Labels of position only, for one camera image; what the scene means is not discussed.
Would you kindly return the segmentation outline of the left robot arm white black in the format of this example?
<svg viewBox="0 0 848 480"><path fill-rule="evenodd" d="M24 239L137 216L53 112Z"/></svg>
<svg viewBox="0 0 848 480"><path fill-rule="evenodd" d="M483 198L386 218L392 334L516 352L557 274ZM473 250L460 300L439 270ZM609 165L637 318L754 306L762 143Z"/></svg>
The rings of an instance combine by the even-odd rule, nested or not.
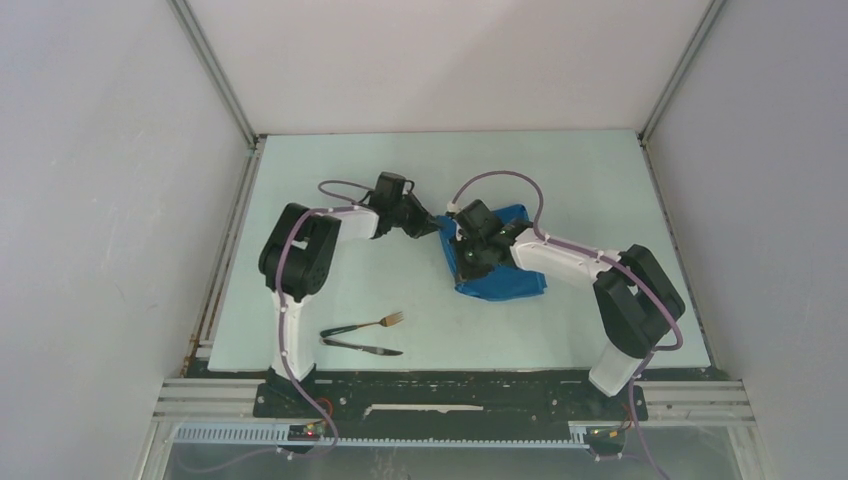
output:
<svg viewBox="0 0 848 480"><path fill-rule="evenodd" d="M292 416L304 416L316 403L315 388L304 382L315 368L313 349L302 338L302 309L329 277L336 247L349 240L375 240L395 228L411 238L437 230L436 219L414 194L415 183L383 172L361 200L333 208L287 204L258 260L272 292L277 339L271 370L288 380L277 402Z"/></svg>

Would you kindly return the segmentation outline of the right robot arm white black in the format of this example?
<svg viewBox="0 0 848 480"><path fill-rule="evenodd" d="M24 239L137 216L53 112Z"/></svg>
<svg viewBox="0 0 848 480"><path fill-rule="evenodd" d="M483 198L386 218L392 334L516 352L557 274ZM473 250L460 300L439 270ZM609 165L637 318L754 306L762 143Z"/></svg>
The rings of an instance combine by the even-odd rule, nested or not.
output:
<svg viewBox="0 0 848 480"><path fill-rule="evenodd" d="M605 251L542 233L530 220L501 220L482 201L446 216L457 276L478 280L503 267L557 278L594 294L607 344L581 392L585 411L606 418L622 403L621 390L636 376L667 333L682 345L677 325L686 305L646 247Z"/></svg>

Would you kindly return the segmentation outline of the blue cloth napkin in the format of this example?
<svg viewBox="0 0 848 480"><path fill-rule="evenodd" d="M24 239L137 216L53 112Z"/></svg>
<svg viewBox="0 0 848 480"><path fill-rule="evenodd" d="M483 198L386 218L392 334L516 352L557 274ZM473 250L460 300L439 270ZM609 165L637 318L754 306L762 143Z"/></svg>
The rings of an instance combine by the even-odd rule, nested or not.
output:
<svg viewBox="0 0 848 480"><path fill-rule="evenodd" d="M548 284L542 273L504 266L494 268L480 279L461 280L457 256L450 244L456 236L456 223L447 215L437 216L436 219L439 225L440 243L456 292L488 302L505 302L541 296L545 293Z"/></svg>

